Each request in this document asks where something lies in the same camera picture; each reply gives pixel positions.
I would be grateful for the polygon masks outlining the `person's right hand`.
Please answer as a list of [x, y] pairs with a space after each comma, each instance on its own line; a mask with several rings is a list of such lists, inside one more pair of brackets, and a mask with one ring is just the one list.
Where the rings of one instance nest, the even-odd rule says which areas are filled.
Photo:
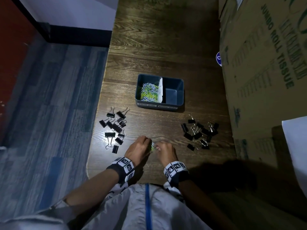
[[166, 167], [171, 162], [178, 161], [176, 150], [171, 143], [168, 143], [167, 153], [160, 153], [158, 150], [156, 150], [156, 153], [163, 167]]

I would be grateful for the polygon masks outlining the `person's left hand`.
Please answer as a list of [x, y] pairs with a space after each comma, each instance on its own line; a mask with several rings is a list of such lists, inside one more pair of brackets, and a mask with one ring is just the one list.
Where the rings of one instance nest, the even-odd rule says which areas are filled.
[[127, 157], [133, 162], [134, 167], [138, 166], [147, 154], [141, 153], [141, 136], [139, 136], [127, 149], [124, 157]]

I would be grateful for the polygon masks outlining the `person's right forearm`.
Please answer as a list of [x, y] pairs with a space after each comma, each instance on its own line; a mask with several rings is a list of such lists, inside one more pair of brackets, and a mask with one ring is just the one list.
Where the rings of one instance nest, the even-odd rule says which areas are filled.
[[225, 213], [193, 181], [179, 182], [187, 206], [213, 230], [239, 230]]

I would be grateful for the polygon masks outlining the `person's left forearm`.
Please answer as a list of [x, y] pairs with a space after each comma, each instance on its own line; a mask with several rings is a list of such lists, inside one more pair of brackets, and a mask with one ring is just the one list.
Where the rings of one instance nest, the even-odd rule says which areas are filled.
[[115, 170], [106, 169], [71, 191], [64, 201], [73, 207], [75, 214], [83, 213], [103, 201], [118, 180]]

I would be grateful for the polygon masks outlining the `right wristband with marker tags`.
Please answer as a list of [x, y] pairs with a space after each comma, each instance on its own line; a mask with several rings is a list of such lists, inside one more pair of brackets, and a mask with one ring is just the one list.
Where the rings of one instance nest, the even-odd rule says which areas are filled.
[[171, 187], [178, 188], [179, 183], [190, 180], [190, 174], [185, 164], [180, 161], [169, 163], [163, 171]]

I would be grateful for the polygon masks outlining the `wristband with marker tags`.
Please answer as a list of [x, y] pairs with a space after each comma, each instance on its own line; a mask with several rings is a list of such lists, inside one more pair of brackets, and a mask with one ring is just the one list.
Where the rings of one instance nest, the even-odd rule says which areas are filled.
[[180, 161], [169, 163], [163, 171], [171, 187], [178, 188], [179, 183], [190, 180], [190, 174], [185, 164]]
[[133, 162], [127, 157], [117, 158], [106, 169], [112, 169], [118, 174], [120, 186], [128, 182], [135, 174]]

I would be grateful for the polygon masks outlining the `left wristband with marker tags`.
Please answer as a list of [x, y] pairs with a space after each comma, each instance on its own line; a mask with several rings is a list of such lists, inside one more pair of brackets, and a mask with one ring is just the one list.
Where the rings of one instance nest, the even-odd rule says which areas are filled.
[[118, 174], [120, 186], [128, 182], [135, 174], [133, 162], [127, 157], [117, 158], [106, 169], [112, 169]]

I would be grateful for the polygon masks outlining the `group of large binder clips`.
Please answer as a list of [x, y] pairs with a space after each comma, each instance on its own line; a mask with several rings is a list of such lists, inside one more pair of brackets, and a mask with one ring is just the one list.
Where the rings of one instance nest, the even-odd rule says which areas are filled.
[[113, 154], [117, 154], [119, 146], [123, 144], [126, 137], [124, 128], [127, 126], [126, 114], [129, 111], [130, 108], [127, 107], [124, 111], [115, 112], [115, 108], [111, 107], [106, 114], [106, 119], [99, 121], [102, 128], [108, 128], [104, 133], [107, 139], [105, 149], [110, 150]]

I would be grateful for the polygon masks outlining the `group of small binder clips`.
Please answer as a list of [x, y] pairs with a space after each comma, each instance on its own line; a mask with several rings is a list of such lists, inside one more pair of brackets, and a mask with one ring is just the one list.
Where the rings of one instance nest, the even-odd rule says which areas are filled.
[[209, 150], [209, 143], [211, 142], [212, 137], [218, 134], [219, 126], [220, 125], [216, 122], [201, 124], [196, 121], [192, 114], [189, 114], [187, 123], [181, 124], [184, 133], [183, 136], [189, 140], [187, 148], [190, 151]]

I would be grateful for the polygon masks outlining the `blue-grey plastic organizer box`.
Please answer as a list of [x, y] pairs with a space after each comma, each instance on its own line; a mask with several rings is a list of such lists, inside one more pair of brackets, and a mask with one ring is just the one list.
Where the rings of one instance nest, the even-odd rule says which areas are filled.
[[163, 77], [163, 101], [162, 103], [141, 101], [141, 88], [144, 83], [159, 85], [161, 76], [139, 74], [135, 92], [136, 105], [140, 108], [157, 109], [164, 111], [177, 111], [184, 104], [184, 81], [180, 78]]

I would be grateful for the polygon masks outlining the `pile of coloured paper clips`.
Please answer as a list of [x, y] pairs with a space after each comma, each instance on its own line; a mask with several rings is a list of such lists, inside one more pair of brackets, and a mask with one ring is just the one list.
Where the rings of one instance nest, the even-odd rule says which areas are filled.
[[151, 83], [144, 83], [141, 88], [141, 101], [149, 101], [149, 102], [157, 102], [158, 100], [158, 89], [159, 86], [151, 84]]

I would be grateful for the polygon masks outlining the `white divider card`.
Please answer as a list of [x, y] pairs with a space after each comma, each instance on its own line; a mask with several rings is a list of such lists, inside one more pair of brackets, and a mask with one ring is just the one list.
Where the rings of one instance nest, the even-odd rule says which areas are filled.
[[163, 77], [159, 80], [158, 91], [157, 91], [157, 103], [162, 103], [163, 101]]

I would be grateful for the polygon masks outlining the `white jacket with blue zipper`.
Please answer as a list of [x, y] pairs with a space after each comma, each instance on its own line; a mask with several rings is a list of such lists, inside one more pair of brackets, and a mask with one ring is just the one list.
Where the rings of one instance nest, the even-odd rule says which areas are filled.
[[[36, 214], [0, 221], [0, 230], [73, 230], [76, 206], [64, 200]], [[177, 188], [116, 185], [81, 230], [212, 230], [190, 210]]]

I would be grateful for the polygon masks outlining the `large printed cardboard box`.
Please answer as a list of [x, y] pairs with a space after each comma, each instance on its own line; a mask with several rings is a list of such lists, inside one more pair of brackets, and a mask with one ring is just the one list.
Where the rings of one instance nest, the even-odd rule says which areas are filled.
[[237, 157], [280, 167], [272, 129], [307, 116], [307, 0], [225, 0], [220, 56]]

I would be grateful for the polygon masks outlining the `white paper sheet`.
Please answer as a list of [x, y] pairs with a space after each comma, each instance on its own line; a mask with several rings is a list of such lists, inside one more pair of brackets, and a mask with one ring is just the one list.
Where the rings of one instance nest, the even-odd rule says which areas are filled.
[[297, 182], [307, 198], [307, 116], [282, 121]]

